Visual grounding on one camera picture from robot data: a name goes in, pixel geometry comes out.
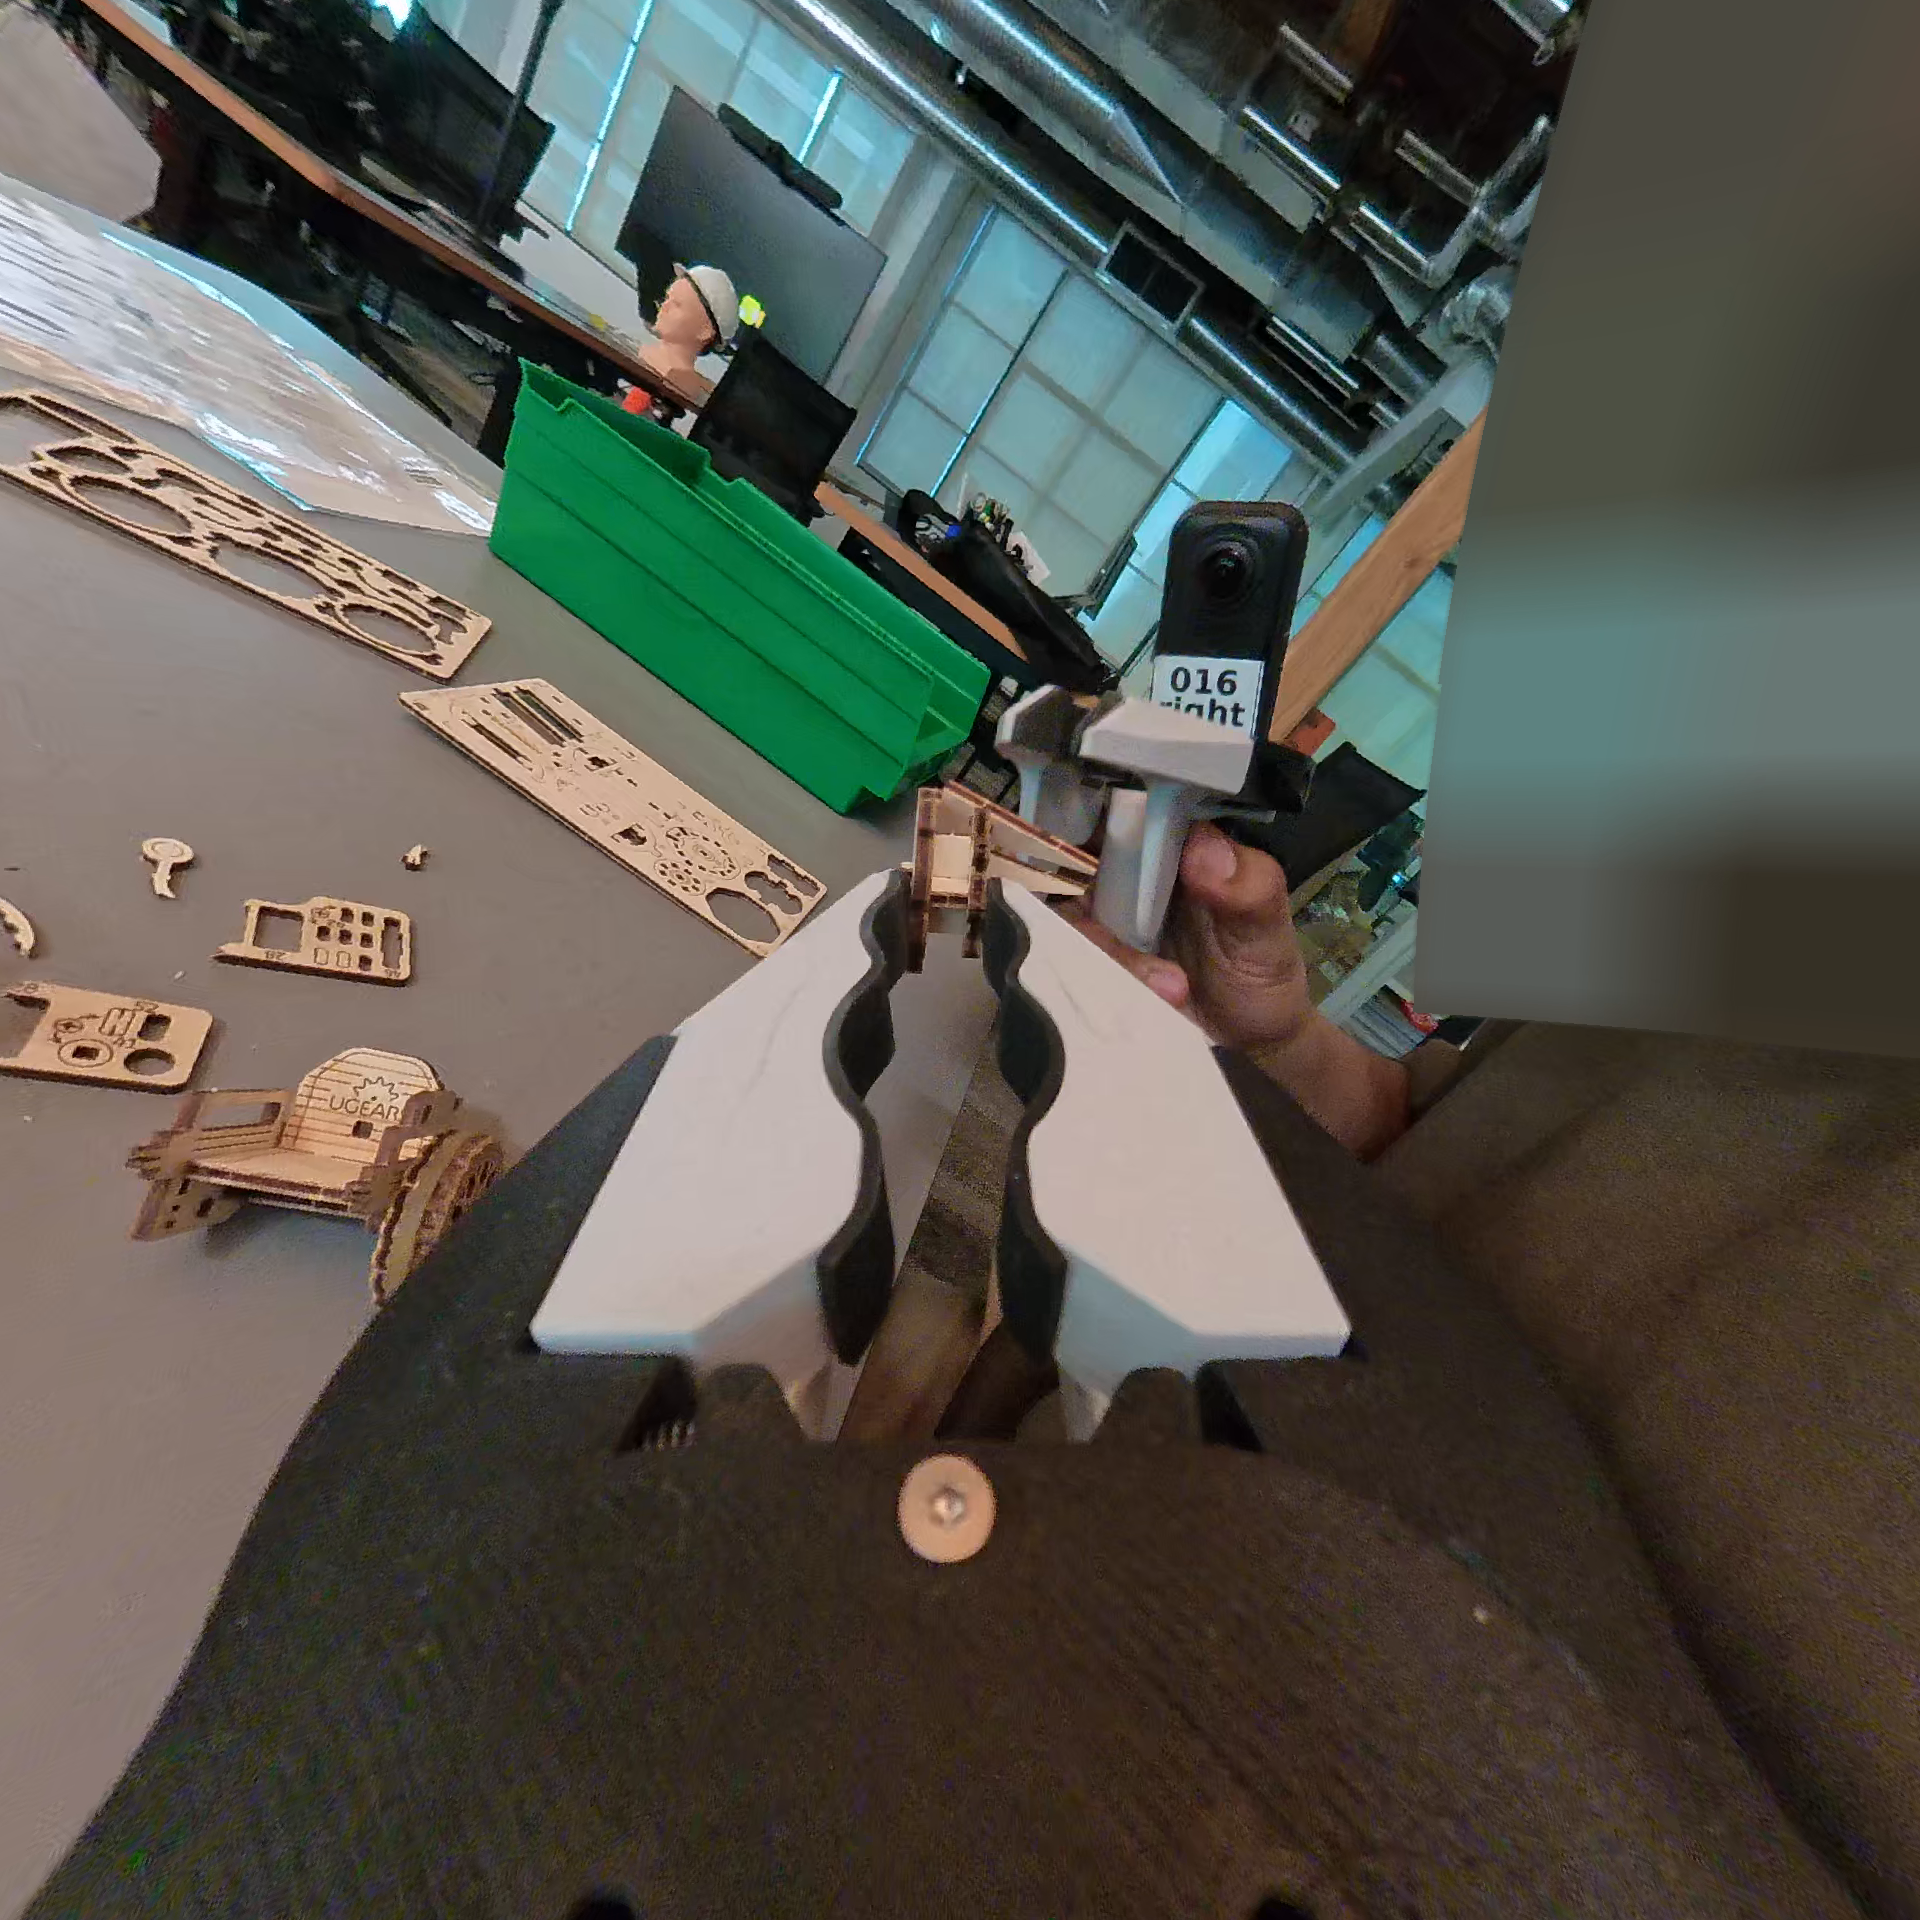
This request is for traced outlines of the wooden board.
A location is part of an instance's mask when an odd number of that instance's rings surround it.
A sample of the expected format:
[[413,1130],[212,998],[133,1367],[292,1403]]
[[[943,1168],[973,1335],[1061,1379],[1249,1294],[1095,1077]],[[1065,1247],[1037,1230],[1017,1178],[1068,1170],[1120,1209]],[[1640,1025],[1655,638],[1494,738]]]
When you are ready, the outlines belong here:
[[1480,410],[1287,646],[1265,735],[1284,743],[1455,551],[1480,449]]

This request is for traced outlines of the wooden cart seat model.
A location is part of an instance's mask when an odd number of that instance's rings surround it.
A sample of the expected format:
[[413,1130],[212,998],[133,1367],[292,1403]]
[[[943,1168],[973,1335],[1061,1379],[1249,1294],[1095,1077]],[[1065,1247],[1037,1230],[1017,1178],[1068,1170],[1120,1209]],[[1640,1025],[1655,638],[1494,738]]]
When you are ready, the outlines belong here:
[[417,1270],[508,1166],[439,1069],[348,1046],[295,1088],[200,1089],[127,1154],[143,1184],[133,1241],[205,1231],[241,1206],[335,1215],[374,1235],[374,1305]]

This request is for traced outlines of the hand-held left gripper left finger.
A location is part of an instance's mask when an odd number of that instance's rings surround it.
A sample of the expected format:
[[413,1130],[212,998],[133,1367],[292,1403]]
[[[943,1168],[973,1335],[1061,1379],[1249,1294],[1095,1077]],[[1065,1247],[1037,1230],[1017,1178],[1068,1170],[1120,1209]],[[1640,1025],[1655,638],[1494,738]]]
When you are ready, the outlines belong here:
[[878,871],[663,1039],[533,1315],[542,1352],[758,1367],[807,1437],[840,1432],[896,1283],[871,1091],[905,910],[905,871]]

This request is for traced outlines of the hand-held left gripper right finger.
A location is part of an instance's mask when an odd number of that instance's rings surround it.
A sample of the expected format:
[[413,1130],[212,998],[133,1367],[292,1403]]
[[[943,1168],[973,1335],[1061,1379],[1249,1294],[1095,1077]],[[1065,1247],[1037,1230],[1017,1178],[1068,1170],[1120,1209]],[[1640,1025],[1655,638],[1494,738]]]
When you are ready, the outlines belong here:
[[1012,879],[983,969],[1022,1099],[998,1319],[1087,1439],[1136,1371],[1331,1359],[1352,1325],[1205,1033]]

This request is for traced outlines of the grey desk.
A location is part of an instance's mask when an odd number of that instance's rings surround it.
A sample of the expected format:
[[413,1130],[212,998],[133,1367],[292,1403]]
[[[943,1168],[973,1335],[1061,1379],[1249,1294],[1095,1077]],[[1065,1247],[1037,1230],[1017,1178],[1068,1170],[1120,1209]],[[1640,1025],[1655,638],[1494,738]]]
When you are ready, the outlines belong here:
[[[817,877],[798,929],[901,856],[908,808],[837,818],[483,539],[342,539],[489,613],[469,680],[563,685]],[[878,1458],[782,1432],[755,1376],[638,1451],[681,1382],[526,1335],[628,1056],[758,957],[420,726],[430,688],[4,483],[38,976],[208,1010],[197,1088],[391,1049],[543,1137],[368,1307],[341,1217],[127,1239],[176,1091],[4,1082],[4,1915],[1017,1915],[935,1727],[879,1705],[873,1605],[923,1624],[957,1570],[903,1546]],[[176,899],[153,834],[197,849]],[[311,895],[407,911],[412,983],[214,960],[248,898]]]

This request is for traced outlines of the small wooden gear assembly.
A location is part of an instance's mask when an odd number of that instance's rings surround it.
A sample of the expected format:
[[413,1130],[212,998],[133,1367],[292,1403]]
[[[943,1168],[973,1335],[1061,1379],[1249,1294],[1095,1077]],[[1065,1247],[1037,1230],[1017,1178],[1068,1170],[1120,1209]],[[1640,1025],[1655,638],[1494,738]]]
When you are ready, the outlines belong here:
[[1089,894],[1097,854],[1041,832],[969,785],[927,784],[919,790],[908,875],[903,966],[919,973],[935,934],[952,933],[963,954],[981,954],[993,879],[1012,879],[1041,899],[1075,899]]

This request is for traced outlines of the person's right hand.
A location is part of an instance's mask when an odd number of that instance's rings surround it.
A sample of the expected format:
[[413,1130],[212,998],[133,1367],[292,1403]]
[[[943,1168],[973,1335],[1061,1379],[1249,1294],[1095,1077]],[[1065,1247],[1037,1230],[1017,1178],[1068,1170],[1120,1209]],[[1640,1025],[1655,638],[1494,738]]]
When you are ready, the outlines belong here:
[[1214,1045],[1259,1054],[1300,1037],[1312,995],[1279,863],[1219,825],[1188,830],[1159,949],[1137,951],[1076,902],[1062,915]]

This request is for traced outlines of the wooden card with cutouts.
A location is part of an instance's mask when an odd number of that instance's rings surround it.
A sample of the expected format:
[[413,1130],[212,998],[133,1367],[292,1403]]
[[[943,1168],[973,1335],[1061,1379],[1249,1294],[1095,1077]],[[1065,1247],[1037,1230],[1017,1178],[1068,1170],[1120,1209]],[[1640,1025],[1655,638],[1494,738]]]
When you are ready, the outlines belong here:
[[4,1046],[3,1071],[80,1088],[181,1089],[214,1027],[192,1005],[62,983],[9,983],[4,1003],[32,1014],[32,1025]]

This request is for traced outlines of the person's right forearm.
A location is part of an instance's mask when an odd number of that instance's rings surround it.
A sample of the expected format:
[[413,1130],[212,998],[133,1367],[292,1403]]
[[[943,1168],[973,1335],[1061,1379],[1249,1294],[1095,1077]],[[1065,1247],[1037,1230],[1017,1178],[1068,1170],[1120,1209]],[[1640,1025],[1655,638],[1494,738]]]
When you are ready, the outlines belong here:
[[1263,1071],[1357,1160],[1379,1160],[1413,1123],[1405,1063],[1388,1059],[1308,1005],[1259,1046]]

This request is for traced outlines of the green plastic bin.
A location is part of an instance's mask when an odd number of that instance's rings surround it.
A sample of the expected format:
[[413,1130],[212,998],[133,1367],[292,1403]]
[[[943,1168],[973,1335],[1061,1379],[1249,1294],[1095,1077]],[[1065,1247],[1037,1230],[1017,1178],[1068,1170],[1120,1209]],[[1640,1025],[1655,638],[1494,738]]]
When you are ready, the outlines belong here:
[[933,778],[992,674],[669,426],[518,360],[489,549],[838,814]]

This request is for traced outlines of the wooden grid panel piece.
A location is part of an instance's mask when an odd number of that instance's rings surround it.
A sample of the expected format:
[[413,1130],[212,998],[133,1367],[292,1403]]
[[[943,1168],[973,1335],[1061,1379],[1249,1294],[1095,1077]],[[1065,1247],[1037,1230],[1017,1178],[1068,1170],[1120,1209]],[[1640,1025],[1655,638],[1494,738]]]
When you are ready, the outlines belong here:
[[413,978],[413,921],[398,906],[341,895],[301,902],[248,898],[221,965],[401,987]]

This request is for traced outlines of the clear plastic sheet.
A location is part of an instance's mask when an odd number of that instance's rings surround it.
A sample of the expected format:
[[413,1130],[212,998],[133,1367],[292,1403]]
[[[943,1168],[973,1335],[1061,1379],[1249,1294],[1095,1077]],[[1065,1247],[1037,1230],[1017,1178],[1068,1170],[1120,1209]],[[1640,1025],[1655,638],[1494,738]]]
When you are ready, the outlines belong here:
[[176,424],[303,511],[489,537],[496,495],[380,421],[199,269],[3,191],[4,368]]

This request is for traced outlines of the mannequin head with white helmet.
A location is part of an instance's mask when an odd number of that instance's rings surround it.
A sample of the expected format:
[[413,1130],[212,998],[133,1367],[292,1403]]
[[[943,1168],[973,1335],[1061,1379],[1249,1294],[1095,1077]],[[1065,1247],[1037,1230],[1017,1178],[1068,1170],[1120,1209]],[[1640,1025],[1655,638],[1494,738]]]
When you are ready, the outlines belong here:
[[651,371],[692,376],[702,359],[732,347],[736,328],[737,294],[732,275],[707,262],[676,262],[640,360]]

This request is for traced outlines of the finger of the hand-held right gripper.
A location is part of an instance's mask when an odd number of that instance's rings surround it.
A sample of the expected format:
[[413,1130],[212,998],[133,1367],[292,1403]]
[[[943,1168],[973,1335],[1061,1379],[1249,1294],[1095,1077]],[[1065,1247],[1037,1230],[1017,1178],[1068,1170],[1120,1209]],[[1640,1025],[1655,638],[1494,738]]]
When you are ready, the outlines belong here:
[[1029,826],[1081,849],[1103,840],[1120,771],[1081,754],[1081,733],[1120,705],[1120,693],[1041,685],[1012,701],[996,723],[996,754],[1017,771],[1005,801]]
[[1161,946],[1190,826],[1271,822],[1277,787],[1247,733],[1159,703],[1116,703],[1076,733],[1076,771],[1101,785],[1095,921],[1118,941]]

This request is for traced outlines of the long wooden parts sheet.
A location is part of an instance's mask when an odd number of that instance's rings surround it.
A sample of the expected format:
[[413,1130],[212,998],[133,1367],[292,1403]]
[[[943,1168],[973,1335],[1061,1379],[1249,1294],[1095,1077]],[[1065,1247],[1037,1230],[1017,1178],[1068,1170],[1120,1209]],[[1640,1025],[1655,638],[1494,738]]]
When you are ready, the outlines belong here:
[[400,705],[744,952],[773,952],[828,898],[817,877],[547,678],[401,693]]

